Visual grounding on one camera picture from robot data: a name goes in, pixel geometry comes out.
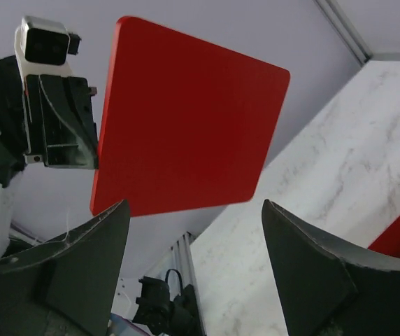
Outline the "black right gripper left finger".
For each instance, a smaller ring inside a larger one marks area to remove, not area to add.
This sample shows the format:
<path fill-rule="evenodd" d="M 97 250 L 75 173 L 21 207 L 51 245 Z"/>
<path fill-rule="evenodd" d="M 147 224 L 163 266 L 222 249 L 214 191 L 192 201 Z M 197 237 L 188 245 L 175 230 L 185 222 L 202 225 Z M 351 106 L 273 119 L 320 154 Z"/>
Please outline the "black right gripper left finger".
<path fill-rule="evenodd" d="M 0 335 L 106 335 L 129 220 L 122 201 L 0 259 Z"/>

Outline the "red box lid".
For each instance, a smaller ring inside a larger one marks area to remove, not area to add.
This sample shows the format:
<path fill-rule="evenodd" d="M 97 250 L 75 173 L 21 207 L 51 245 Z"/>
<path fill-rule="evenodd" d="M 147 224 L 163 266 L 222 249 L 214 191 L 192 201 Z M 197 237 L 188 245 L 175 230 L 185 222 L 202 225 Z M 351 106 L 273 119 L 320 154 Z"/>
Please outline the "red box lid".
<path fill-rule="evenodd" d="M 115 26 L 90 211 L 131 215 L 250 200 L 288 70 L 134 16 Z"/>

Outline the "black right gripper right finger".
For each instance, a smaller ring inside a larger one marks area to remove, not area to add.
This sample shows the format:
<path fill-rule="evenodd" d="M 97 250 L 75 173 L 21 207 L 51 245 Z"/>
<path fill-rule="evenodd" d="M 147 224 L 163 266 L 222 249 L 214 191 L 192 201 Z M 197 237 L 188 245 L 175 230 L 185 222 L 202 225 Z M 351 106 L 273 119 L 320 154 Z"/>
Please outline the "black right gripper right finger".
<path fill-rule="evenodd" d="M 289 335 L 400 335 L 400 259 L 326 232 L 270 200 L 269 260 Z"/>

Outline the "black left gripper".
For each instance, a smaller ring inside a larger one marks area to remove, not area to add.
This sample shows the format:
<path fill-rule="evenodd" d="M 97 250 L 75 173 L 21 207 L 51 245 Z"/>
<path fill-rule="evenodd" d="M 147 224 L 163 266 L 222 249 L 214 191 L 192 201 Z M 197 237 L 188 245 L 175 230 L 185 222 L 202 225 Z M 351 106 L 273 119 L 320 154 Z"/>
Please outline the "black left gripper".
<path fill-rule="evenodd" d="M 46 167 L 97 169 L 94 87 L 82 77 L 38 77 Z M 15 56 L 0 59 L 0 184 L 7 186 L 26 166 L 22 80 Z"/>

